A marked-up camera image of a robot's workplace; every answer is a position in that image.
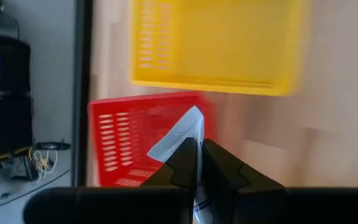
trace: yellow basket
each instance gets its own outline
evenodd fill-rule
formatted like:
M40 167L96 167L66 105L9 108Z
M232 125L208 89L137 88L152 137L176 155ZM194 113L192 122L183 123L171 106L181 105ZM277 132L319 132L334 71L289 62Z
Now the yellow basket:
M288 95L300 76L307 0L134 0L132 80Z

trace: white cable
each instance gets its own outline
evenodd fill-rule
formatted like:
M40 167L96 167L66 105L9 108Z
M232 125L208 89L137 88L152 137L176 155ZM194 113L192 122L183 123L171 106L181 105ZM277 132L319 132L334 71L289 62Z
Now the white cable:
M38 179L37 183L40 182L42 179L45 179L48 175L52 174L56 168L57 161L58 161L58 152L55 150L56 159L53 162L53 166L49 169L49 150L47 150L46 158L43 157L40 150L34 151L34 165L38 171Z

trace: plastic basket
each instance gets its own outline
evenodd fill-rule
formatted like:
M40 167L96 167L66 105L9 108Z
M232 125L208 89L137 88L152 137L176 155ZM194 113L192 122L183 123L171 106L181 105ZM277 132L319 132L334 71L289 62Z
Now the plastic basket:
M307 0L135 0L132 81L287 95L302 62Z
M204 114L205 137L213 139L211 107L197 92L92 101L89 118L100 185L134 187L146 181L162 166L147 152L194 105Z

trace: wooden surface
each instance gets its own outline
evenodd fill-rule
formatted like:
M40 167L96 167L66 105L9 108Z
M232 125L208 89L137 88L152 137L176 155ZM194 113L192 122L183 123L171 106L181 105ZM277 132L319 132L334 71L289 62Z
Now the wooden surface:
M95 1L92 98L167 90L129 80L126 0ZM358 1L314 0L300 90L206 93L218 143L285 185L358 186ZM89 184L96 180L89 145Z

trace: red basket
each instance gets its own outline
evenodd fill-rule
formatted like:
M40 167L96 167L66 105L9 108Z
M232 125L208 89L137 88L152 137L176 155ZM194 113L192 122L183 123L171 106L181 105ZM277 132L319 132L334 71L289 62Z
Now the red basket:
M205 138L213 139L211 105L198 92L92 101L89 118L100 185L133 187L146 181L163 164L147 152L194 105L204 114Z

